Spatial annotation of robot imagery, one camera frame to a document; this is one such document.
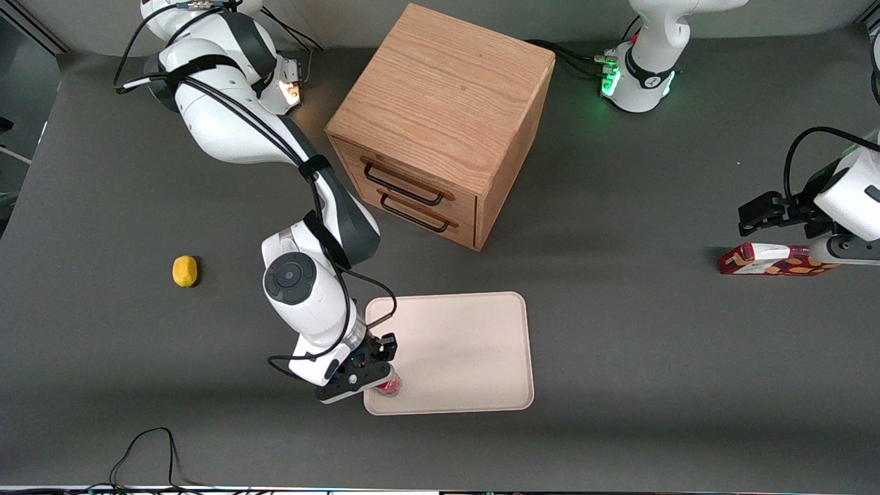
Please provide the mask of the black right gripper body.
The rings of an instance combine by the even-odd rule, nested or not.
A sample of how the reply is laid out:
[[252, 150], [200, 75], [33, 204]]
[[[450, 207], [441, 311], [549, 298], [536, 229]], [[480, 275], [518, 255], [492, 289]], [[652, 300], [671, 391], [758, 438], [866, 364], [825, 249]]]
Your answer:
[[380, 375], [380, 339], [367, 334], [344, 361], [344, 375]]

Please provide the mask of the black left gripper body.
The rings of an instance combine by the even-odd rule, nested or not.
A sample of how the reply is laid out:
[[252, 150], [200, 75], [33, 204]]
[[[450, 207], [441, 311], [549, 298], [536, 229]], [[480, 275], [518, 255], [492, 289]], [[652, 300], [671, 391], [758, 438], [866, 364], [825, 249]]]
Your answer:
[[815, 200], [832, 181], [839, 163], [840, 159], [836, 159], [813, 173], [798, 194], [794, 194], [791, 189], [791, 161], [784, 166], [784, 197], [788, 201], [788, 214], [790, 217], [798, 217], [802, 220], [805, 225], [804, 233], [808, 239], [834, 230], [833, 220], [816, 206]]

